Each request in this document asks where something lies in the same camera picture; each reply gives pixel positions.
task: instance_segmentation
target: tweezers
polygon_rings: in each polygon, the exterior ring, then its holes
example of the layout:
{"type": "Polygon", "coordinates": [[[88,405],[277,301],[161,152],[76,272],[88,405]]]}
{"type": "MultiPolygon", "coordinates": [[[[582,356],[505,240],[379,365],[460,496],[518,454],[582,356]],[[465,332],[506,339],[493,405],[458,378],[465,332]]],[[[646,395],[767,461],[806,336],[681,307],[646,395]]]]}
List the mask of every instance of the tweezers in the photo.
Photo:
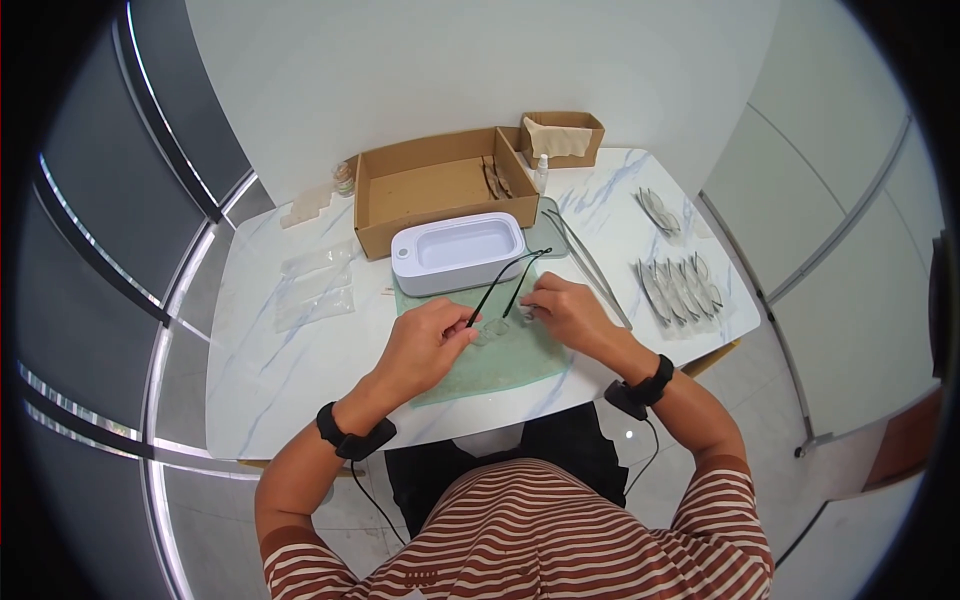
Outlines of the tweezers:
{"type": "Polygon", "coordinates": [[[590,283],[597,289],[597,292],[604,300],[607,301],[607,304],[613,309],[613,312],[616,313],[616,316],[619,317],[620,321],[623,323],[623,326],[627,328],[628,331],[633,331],[634,326],[630,323],[630,319],[627,318],[627,313],[623,311],[623,308],[620,307],[620,302],[616,301],[616,296],[613,294],[613,288],[611,288],[610,283],[607,282],[607,278],[604,277],[603,271],[600,270],[600,266],[597,265],[596,261],[593,260],[593,256],[590,255],[587,246],[584,245],[580,238],[577,237],[577,234],[574,233],[573,229],[570,228],[570,225],[564,220],[564,217],[560,216],[560,213],[556,210],[546,209],[541,210],[540,214],[546,215],[550,219],[550,223],[553,224],[553,227],[557,229],[560,233],[560,236],[566,242],[566,246],[570,249],[570,255],[573,256],[573,260],[576,261],[577,266],[580,267],[580,270],[587,276],[587,279],[590,280],[590,283]],[[577,248],[573,244],[570,244],[570,238],[573,238],[573,241],[576,242],[577,248]],[[584,262],[584,258],[589,262],[590,267],[588,268],[587,264],[584,262]]]}

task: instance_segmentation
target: striped shirt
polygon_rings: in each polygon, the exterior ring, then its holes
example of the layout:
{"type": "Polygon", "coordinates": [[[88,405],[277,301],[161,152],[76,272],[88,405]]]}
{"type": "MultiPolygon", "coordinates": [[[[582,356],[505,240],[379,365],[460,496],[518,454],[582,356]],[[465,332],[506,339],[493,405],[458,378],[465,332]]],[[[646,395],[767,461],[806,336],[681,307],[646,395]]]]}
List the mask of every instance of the striped shirt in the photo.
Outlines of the striped shirt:
{"type": "Polygon", "coordinates": [[[316,533],[283,527],[260,546],[274,598],[766,598],[773,560],[747,465],[709,458],[670,529],[544,461],[473,470],[420,534],[363,581],[316,533]]]}

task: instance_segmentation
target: small cardboard box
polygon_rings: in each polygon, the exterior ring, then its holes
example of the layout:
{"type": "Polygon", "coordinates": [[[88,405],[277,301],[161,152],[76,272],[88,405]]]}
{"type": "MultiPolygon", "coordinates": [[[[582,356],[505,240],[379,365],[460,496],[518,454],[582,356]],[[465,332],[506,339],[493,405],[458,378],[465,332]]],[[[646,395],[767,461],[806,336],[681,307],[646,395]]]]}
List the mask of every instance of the small cardboard box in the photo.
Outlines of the small cardboard box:
{"type": "MultiPolygon", "coordinates": [[[[589,112],[572,112],[569,110],[554,110],[552,112],[524,112],[523,117],[528,117],[538,125],[552,125],[555,127],[576,127],[589,129],[592,131],[590,143],[587,145],[587,151],[583,156],[551,156],[551,169],[566,169],[569,167],[592,167],[597,161],[597,149],[600,148],[600,142],[603,141],[603,124],[589,112]]],[[[523,117],[520,117],[520,151],[523,157],[527,159],[527,164],[531,169],[537,168],[539,156],[534,156],[533,148],[530,146],[530,132],[523,124],[523,117]]]]}
{"type": "Polygon", "coordinates": [[[403,229],[484,212],[534,224],[539,196],[516,155],[519,131],[491,127],[444,133],[357,155],[353,229],[367,258],[390,255],[403,229]],[[484,176],[492,157],[513,197],[496,200],[484,176]]]}

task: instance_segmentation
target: green cleaning mat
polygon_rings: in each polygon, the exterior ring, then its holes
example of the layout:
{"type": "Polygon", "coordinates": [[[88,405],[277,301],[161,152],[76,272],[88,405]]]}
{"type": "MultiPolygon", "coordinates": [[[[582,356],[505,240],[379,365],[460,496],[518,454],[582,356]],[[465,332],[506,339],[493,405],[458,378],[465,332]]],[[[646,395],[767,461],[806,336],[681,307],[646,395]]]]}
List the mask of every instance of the green cleaning mat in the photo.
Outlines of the green cleaning mat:
{"type": "MultiPolygon", "coordinates": [[[[520,286],[518,299],[534,289],[537,276],[528,273],[520,286]]],[[[488,286],[440,294],[458,304],[476,306],[488,286]]],[[[484,320],[474,324],[480,331],[481,343],[467,346],[453,369],[434,389],[416,396],[410,403],[416,406],[446,402],[458,397],[475,396],[517,388],[545,377],[563,372],[569,364],[563,345],[550,337],[540,321],[524,320],[514,307],[505,320],[500,316],[514,294],[516,278],[496,284],[480,310],[484,320]]],[[[396,313],[402,315],[436,296],[412,298],[404,294],[394,281],[396,313]]]]}

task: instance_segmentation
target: black cable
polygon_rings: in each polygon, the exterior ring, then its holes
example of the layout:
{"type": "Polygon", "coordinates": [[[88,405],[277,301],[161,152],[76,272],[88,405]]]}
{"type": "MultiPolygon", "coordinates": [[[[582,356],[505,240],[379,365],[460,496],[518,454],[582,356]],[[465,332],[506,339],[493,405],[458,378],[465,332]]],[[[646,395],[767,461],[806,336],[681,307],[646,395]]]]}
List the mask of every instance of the black cable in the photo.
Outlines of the black cable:
{"type": "Polygon", "coordinates": [[[367,493],[366,490],[364,490],[363,486],[360,485],[360,480],[357,479],[357,473],[356,473],[355,470],[353,470],[353,459],[350,459],[350,474],[353,475],[353,481],[355,481],[355,482],[357,483],[357,487],[360,488],[360,492],[363,492],[363,494],[367,497],[367,499],[370,500],[370,502],[373,503],[373,506],[376,507],[376,510],[380,511],[380,514],[383,515],[383,517],[384,517],[385,519],[387,519],[387,524],[389,524],[389,525],[390,525],[390,528],[394,530],[394,535],[396,536],[396,538],[397,538],[398,540],[400,540],[400,543],[402,543],[403,545],[407,545],[407,543],[409,543],[409,542],[404,541],[403,538],[400,537],[400,534],[396,532],[396,528],[394,527],[394,523],[390,520],[390,518],[387,516],[387,514],[383,512],[383,509],[380,508],[380,505],[376,503],[376,500],[374,500],[373,497],[370,496],[370,495],[367,493]]]}
{"type": "Polygon", "coordinates": [[[657,428],[654,427],[654,424],[650,422],[649,419],[644,419],[643,422],[650,425],[650,429],[653,430],[654,442],[657,444],[657,448],[654,450],[654,455],[650,457],[649,461],[647,461],[647,464],[643,466],[640,472],[636,474],[636,477],[634,477],[634,480],[630,482],[629,486],[627,486],[627,490],[623,493],[624,497],[626,497],[627,494],[630,493],[630,490],[634,488],[634,483],[636,483],[636,480],[640,478],[640,475],[643,474],[643,471],[645,471],[648,467],[650,467],[651,464],[653,464],[654,459],[657,458],[657,453],[660,452],[660,438],[657,437],[657,428]]]}

